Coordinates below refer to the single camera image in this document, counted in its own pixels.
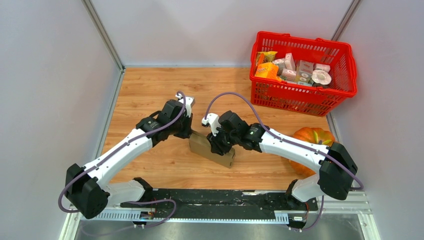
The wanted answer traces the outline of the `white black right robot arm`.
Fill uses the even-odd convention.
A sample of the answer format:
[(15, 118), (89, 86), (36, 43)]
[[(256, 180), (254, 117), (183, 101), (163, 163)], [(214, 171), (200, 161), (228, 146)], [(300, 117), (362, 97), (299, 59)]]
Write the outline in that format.
[(208, 113), (201, 124), (211, 129), (207, 140), (214, 154), (223, 156), (233, 146), (240, 146), (247, 151), (280, 156), (312, 170), (312, 176), (293, 180), (285, 192), (285, 203), (293, 210), (321, 196), (343, 201), (352, 189), (358, 168), (338, 142), (330, 146), (306, 142), (260, 123), (247, 124), (230, 110), (221, 116)]

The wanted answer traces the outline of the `brown cardboard paper box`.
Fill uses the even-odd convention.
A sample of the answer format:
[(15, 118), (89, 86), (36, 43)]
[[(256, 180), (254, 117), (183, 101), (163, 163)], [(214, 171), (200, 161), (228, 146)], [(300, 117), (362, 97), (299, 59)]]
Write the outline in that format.
[(231, 148), (231, 150), (224, 155), (212, 153), (211, 144), (207, 140), (207, 137), (197, 131), (193, 130), (190, 135), (189, 148), (191, 152), (228, 169), (232, 168), (234, 165), (236, 156), (234, 148)]

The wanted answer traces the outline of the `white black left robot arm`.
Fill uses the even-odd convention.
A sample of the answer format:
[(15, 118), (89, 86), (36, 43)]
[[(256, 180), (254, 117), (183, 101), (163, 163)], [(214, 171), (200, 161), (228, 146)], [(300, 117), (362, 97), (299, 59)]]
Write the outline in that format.
[(66, 171), (65, 188), (59, 197), (66, 197), (86, 219), (98, 216), (106, 207), (135, 202), (148, 207), (153, 194), (140, 179), (111, 183), (111, 180), (136, 157), (149, 151), (169, 136), (188, 139), (192, 133), (192, 96), (168, 100), (162, 110), (152, 113), (103, 155), (84, 166), (71, 165)]

